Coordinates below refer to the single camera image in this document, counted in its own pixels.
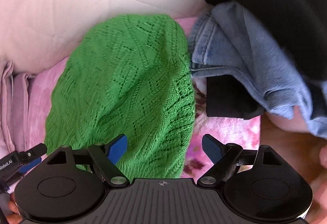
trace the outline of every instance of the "finger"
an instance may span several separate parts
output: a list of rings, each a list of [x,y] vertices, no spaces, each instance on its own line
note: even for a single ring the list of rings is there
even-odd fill
[[[319,209],[314,214],[305,218],[310,224],[327,224],[327,211]]]
[[[321,185],[324,182],[327,182],[327,178],[325,178],[324,176],[325,175],[321,174],[310,183],[310,187],[314,194],[316,194],[316,192],[320,189]]]
[[[321,148],[319,153],[320,164],[327,168],[327,146]]]
[[[317,201],[313,200],[311,207],[308,211],[308,214],[305,217],[305,220],[308,223],[311,223],[312,221],[314,221],[319,210],[321,210],[320,205],[318,204]]]
[[[10,194],[10,200],[16,202],[15,193]]]
[[[13,202],[13,201],[9,201],[9,202],[8,202],[8,207],[9,207],[9,209],[10,209],[12,212],[14,212],[14,213],[16,213],[16,214],[19,214],[18,207],[17,207],[17,205],[16,205],[15,202]]]
[[[18,214],[12,214],[7,216],[7,221],[9,224],[18,224],[22,221],[22,217]]]
[[[322,182],[318,190],[314,192],[314,199],[321,207],[327,209],[327,181]]]

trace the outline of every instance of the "round black disc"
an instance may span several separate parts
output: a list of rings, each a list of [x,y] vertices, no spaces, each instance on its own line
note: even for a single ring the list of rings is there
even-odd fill
[[[26,177],[17,185],[15,193],[24,215],[60,222],[92,210],[102,199],[104,187],[96,175],[76,168],[64,176],[50,176],[39,183]]]
[[[311,205],[312,191],[295,171],[275,165],[235,174],[225,184],[228,204],[248,219],[260,222],[286,222],[302,215]]]

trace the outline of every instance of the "ribbed surface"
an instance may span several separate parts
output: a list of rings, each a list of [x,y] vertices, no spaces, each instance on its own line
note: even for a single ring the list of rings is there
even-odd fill
[[[25,220],[22,224],[31,224]],[[72,224],[250,224],[231,212],[213,190],[191,179],[136,179],[112,190],[94,212]],[[298,219],[294,224],[305,224]]]

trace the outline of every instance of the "knit hat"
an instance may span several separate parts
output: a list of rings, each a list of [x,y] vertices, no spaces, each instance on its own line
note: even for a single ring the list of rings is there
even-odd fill
[[[117,166],[130,180],[178,178],[195,119],[183,30],[166,15],[95,26],[71,54],[51,101],[48,154],[126,134]]]

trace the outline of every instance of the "crosshair logo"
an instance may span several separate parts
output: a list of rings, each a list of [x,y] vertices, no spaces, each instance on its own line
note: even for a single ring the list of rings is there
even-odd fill
[[[166,186],[168,183],[167,182],[165,182],[165,181],[161,181],[160,183],[158,183],[158,184],[160,184],[161,186]]]

